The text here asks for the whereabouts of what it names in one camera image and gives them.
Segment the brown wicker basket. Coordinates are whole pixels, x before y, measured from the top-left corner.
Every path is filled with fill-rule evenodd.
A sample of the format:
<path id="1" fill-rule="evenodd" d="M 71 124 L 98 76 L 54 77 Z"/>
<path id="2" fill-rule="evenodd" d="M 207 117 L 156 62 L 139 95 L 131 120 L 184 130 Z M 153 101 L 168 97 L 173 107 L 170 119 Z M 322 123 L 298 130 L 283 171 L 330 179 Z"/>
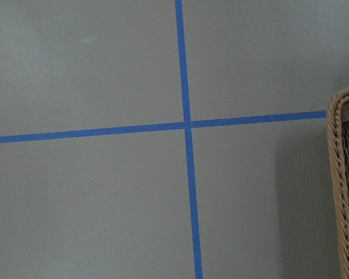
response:
<path id="1" fill-rule="evenodd" d="M 326 120 L 340 277 L 349 278 L 349 87 L 331 99 Z"/>

